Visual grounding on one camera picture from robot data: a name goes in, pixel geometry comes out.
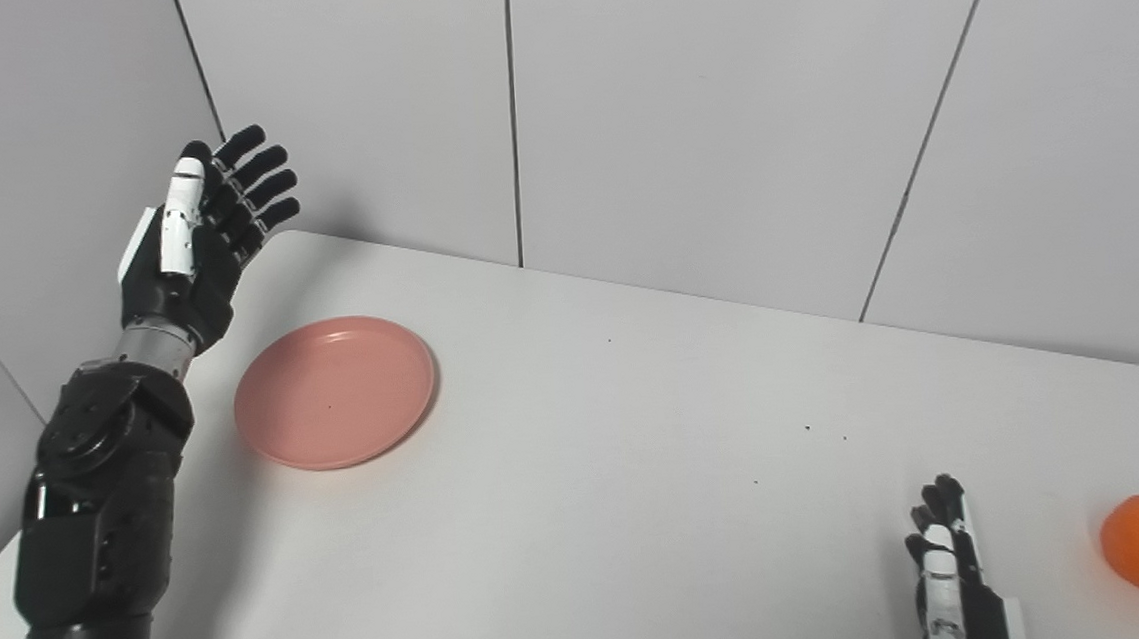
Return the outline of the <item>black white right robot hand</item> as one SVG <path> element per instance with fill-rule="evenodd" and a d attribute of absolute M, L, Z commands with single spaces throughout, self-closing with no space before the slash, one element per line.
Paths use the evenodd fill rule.
<path fill-rule="evenodd" d="M 921 639 L 1027 639 L 1021 604 L 988 584 L 972 506 L 960 481 L 939 473 L 921 486 L 906 536 L 917 570 L 915 609 Z"/>

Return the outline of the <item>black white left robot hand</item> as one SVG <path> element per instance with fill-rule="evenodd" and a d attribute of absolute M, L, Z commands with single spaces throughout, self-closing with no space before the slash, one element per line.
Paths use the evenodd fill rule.
<path fill-rule="evenodd" d="M 259 124 L 218 148 L 185 146 L 166 195 L 145 208 L 120 261 L 122 328 L 170 325 L 197 355 L 223 338 L 244 269 L 274 229 L 300 214 L 288 161 Z"/>

